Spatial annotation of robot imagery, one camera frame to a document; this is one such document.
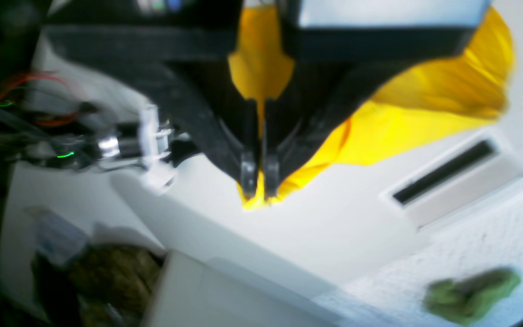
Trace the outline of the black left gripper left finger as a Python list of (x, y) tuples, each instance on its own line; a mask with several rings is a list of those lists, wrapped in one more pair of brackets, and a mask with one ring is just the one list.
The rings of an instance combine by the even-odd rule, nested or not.
[(42, 31), (59, 56), (145, 95), (251, 198), (256, 102), (239, 93), (229, 63), (242, 9), (241, 0), (69, 0)]

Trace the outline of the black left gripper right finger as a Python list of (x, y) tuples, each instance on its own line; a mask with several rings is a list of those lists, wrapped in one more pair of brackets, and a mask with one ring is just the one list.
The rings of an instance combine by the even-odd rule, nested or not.
[(416, 64), (455, 57), (489, 0), (278, 0), (281, 45), (295, 61), (264, 102), (264, 198), (278, 196), (331, 132), (383, 83)]

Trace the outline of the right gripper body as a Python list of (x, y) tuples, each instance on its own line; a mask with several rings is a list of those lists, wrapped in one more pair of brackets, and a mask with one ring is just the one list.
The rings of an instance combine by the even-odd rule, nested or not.
[[(137, 163), (130, 164), (130, 167), (140, 167), (141, 148), (138, 140), (139, 124), (118, 124), (108, 134), (96, 141), (96, 154), (94, 155), (94, 164), (100, 170), (105, 170), (101, 165), (102, 162), (123, 161), (125, 159), (136, 159)], [(176, 168), (183, 161), (201, 154), (200, 149), (191, 140), (187, 133), (181, 133), (178, 126), (171, 124), (169, 121), (160, 124), (162, 128), (168, 127), (173, 129), (169, 138), (169, 149), (172, 152), (164, 162), (171, 163)]]

